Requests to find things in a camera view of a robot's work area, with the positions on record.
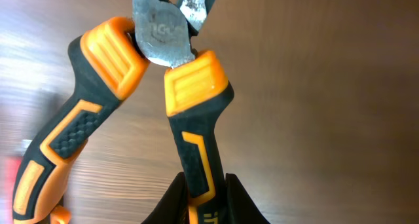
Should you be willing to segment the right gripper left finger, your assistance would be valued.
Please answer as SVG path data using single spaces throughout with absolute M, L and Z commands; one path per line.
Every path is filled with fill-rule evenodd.
M 187 208 L 187 184 L 184 173 L 180 172 L 141 224 L 186 224 Z

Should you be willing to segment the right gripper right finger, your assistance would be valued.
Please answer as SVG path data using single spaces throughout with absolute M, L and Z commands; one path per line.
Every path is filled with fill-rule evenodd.
M 229 224 L 270 224 L 235 174 L 226 174 Z

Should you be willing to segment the orange black pliers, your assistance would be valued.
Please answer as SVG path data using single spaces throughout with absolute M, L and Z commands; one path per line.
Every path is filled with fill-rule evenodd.
M 114 17 L 69 44 L 75 89 L 24 154 L 12 197 L 14 223 L 69 221 L 60 201 L 75 160 L 151 63 L 166 68 L 166 114 L 187 185 L 187 205 L 179 213 L 187 223 L 227 221 L 214 129 L 234 91 L 215 53 L 191 46 L 214 2 L 132 0 L 131 17 Z

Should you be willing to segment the red handled snips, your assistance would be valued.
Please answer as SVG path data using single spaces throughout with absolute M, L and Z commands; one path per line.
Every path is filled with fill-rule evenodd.
M 20 163 L 31 140 L 22 140 L 1 158 L 1 224 L 11 224 L 12 195 Z

